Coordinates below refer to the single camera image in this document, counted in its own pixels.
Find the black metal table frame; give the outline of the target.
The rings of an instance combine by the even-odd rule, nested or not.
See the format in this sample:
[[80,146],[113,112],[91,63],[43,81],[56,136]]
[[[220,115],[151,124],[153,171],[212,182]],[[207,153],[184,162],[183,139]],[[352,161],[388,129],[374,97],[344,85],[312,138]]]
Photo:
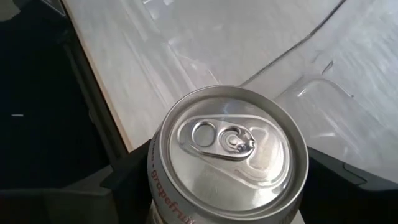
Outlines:
[[96,126],[107,157],[112,166],[128,155],[127,147],[106,100],[106,93],[96,77],[83,38],[67,6],[66,0],[39,0],[67,22],[63,40],[64,51],[88,105],[92,122]]

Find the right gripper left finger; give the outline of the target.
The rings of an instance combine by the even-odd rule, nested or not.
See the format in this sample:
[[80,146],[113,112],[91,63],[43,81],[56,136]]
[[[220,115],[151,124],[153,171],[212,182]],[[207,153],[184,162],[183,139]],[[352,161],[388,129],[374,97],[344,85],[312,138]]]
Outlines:
[[118,160],[101,186],[112,191],[119,224],[146,224],[152,195],[147,175],[150,141]]

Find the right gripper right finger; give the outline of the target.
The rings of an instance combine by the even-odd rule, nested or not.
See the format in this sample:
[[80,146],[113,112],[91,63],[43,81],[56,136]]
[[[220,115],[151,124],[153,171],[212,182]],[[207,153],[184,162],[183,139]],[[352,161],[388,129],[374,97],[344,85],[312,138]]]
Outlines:
[[306,224],[398,224],[398,184],[312,147],[300,212]]

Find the clear plastic bin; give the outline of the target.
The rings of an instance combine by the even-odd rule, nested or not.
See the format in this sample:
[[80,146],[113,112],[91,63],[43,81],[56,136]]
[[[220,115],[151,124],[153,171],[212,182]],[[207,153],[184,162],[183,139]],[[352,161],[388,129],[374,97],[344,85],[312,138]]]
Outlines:
[[337,0],[243,85],[283,107],[310,147],[398,183],[398,0]]

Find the white pink grapefruit soda can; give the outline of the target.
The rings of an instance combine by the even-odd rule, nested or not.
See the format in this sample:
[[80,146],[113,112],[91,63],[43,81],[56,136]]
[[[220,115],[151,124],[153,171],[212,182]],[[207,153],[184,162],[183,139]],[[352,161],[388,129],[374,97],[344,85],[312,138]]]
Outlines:
[[151,224],[290,224],[308,167],[299,127],[274,101],[236,86],[195,90],[150,143]]

